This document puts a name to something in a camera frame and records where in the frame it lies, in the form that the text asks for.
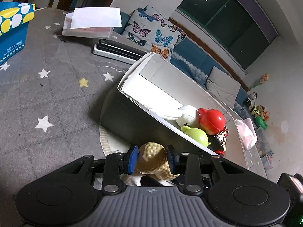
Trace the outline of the beige peanut toy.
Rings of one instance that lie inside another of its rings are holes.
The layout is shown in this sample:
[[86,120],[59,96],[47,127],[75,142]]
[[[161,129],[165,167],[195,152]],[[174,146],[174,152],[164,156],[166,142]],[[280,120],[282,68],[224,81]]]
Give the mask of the beige peanut toy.
[[165,148],[155,142],[140,146],[136,170],[144,175],[154,174],[161,180],[173,180],[180,176],[171,173]]

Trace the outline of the green round toy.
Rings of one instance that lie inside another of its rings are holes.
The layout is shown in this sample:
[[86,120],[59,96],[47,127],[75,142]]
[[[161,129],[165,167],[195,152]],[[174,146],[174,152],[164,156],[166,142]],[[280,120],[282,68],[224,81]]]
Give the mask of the green round toy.
[[209,138],[207,134],[199,129],[199,128],[191,128],[189,126],[182,126],[181,131],[188,135],[193,140],[197,141],[204,147],[208,147],[210,145]]

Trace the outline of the red dress doll figure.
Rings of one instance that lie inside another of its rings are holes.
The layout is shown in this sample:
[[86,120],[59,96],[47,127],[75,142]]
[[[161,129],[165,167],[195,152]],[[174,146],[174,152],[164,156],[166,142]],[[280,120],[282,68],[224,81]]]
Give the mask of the red dress doll figure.
[[228,128],[225,126],[223,130],[215,135],[208,135],[209,149],[219,156],[223,157],[226,151],[226,138],[229,134]]

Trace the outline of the white plush rabbit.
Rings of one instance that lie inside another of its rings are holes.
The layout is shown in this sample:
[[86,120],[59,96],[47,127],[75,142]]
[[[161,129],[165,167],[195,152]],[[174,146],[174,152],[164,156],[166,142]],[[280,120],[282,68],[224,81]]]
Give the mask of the white plush rabbit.
[[147,108],[147,110],[156,113],[157,116],[165,120],[174,120],[179,127],[189,126],[191,128],[198,128],[198,110],[186,105],[179,108]]

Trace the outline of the red round toy figure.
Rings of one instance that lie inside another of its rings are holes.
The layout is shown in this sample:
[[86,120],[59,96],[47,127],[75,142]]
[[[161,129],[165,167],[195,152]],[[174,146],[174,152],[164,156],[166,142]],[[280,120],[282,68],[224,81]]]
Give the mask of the red round toy figure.
[[216,135],[220,133],[225,126],[223,114],[216,109],[198,109],[199,124],[208,135]]

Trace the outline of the grey cardboard storage box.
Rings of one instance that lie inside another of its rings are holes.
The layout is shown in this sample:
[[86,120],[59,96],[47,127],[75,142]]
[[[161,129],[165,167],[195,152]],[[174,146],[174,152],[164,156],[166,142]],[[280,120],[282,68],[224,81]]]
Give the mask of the grey cardboard storage box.
[[171,144],[178,152],[209,153],[210,149],[185,135],[175,121],[180,108],[186,105],[220,111],[229,130],[225,158],[260,176],[266,175],[257,149],[246,150],[242,144],[235,124],[238,114],[155,53],[136,61],[109,93],[101,125],[130,144],[153,141]]

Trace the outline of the pastel tissue pack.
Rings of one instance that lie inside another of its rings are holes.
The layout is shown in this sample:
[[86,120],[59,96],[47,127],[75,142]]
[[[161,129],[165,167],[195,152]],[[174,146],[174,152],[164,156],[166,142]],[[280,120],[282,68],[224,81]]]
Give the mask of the pastel tissue pack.
[[239,137],[245,150],[251,149],[257,142],[257,135],[255,133],[253,122],[250,118],[235,119],[235,124],[238,130]]

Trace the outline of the grey cushion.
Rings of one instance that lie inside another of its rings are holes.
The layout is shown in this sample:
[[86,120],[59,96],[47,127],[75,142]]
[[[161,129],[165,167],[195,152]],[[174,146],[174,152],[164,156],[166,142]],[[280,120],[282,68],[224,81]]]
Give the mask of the grey cushion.
[[221,71],[213,67],[206,80],[206,88],[220,101],[233,109],[241,84]]

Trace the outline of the panda plush toy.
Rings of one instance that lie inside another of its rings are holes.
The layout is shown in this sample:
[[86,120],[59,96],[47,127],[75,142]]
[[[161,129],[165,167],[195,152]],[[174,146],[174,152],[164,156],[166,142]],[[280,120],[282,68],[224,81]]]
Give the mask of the panda plush toy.
[[247,107],[254,106],[257,98],[258,98],[258,94],[256,92],[252,92],[243,101],[243,104]]

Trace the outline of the blue sofa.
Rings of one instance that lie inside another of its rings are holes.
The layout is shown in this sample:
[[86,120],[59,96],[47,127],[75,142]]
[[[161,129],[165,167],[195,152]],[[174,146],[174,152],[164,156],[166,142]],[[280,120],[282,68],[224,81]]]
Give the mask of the blue sofa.
[[[122,29],[114,29],[119,34],[128,24],[130,16],[124,12],[121,13]],[[210,75],[212,68],[217,67],[222,72],[231,76],[222,66],[208,55],[200,46],[197,46],[188,37],[182,40],[172,51],[172,58],[170,62],[183,71],[186,75],[191,77],[203,87],[206,87],[206,80]],[[240,85],[233,110],[236,113],[243,111],[243,101],[247,98],[246,91]]]

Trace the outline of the black white flat device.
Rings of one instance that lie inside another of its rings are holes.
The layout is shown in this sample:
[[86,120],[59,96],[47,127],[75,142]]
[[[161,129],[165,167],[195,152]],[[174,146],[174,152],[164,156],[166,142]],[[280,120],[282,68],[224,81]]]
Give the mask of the black white flat device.
[[129,44],[100,39],[94,45],[93,54],[132,65],[147,52],[141,46],[132,47]]

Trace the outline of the butterfly print pillow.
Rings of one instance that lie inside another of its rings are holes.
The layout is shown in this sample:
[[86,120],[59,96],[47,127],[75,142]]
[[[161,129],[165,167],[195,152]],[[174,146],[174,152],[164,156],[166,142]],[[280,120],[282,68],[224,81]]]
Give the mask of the butterfly print pillow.
[[186,33],[165,19],[156,9],[146,6],[136,9],[122,36],[170,61],[174,47],[185,39]]

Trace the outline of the white open paper box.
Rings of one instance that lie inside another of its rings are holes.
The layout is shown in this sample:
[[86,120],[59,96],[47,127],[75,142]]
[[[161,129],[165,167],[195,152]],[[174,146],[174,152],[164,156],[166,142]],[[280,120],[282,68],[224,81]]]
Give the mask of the white open paper box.
[[65,15],[63,36],[109,39],[115,27],[122,26],[120,9],[83,7]]

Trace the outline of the blue yellow tissue box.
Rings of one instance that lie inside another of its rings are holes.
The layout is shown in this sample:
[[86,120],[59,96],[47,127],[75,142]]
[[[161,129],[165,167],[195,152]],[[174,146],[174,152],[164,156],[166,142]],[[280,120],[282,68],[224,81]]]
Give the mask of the blue yellow tissue box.
[[34,4],[1,2],[1,65],[24,49],[29,22],[34,19],[34,13]]

